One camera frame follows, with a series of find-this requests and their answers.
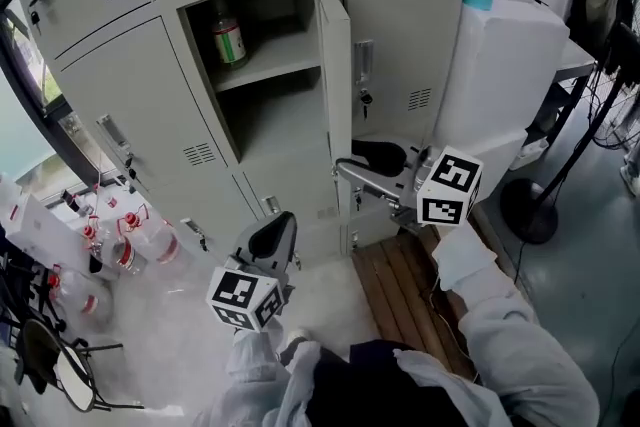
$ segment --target round black base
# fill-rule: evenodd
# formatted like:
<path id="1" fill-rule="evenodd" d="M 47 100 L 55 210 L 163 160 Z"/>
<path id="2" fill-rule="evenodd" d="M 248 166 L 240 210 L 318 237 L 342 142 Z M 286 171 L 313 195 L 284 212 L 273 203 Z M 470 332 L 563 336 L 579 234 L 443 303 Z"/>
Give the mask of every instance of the round black base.
<path id="1" fill-rule="evenodd" d="M 544 244 L 558 229 L 558 211 L 550 196 L 534 211 L 542 187 L 528 178 L 508 183 L 500 195 L 500 211 L 507 226 L 528 244 Z"/>

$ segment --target window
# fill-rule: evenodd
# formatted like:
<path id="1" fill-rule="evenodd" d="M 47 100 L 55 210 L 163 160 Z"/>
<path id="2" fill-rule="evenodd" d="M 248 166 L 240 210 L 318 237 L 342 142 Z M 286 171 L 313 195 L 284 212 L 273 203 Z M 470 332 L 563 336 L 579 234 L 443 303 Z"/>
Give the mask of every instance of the window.
<path id="1" fill-rule="evenodd" d="M 0 171 L 49 203 L 115 170 L 64 98 L 19 0 L 0 0 Z"/>

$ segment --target chair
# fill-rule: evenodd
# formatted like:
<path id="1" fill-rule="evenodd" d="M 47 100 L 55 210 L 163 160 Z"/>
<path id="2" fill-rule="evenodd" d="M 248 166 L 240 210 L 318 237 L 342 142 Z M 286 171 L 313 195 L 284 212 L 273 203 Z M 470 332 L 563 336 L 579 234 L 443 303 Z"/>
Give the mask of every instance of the chair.
<path id="1" fill-rule="evenodd" d="M 92 409 L 144 409 L 144 406 L 108 403 L 96 388 L 89 365 L 91 353 L 121 348 L 122 344 L 87 345 L 82 339 L 68 344 L 43 322 L 29 319 L 18 335 L 16 350 L 24 374 L 36 376 L 45 386 L 49 384 L 62 391 L 71 405 L 82 413 Z"/>

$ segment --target green and white label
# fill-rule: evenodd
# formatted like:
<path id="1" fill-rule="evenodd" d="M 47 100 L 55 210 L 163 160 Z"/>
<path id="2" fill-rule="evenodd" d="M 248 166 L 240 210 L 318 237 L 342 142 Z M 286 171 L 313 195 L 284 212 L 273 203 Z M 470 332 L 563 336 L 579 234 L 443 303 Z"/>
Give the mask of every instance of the green and white label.
<path id="1" fill-rule="evenodd" d="M 242 43 L 240 27 L 237 25 L 225 31 L 216 32 L 216 47 L 223 63 L 235 63 L 242 59 L 247 51 Z"/>

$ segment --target white glove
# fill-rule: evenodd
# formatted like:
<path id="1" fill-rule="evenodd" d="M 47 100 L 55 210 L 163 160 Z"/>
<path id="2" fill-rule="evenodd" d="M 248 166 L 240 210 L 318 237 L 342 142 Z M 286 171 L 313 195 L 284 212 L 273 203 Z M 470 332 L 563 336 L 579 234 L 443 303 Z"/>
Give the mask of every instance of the white glove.
<path id="1" fill-rule="evenodd" d="M 491 265 L 496 254 L 487 249 L 465 222 L 444 236 L 433 251 L 433 258 L 438 263 L 440 288 L 451 290 L 461 279 Z"/>

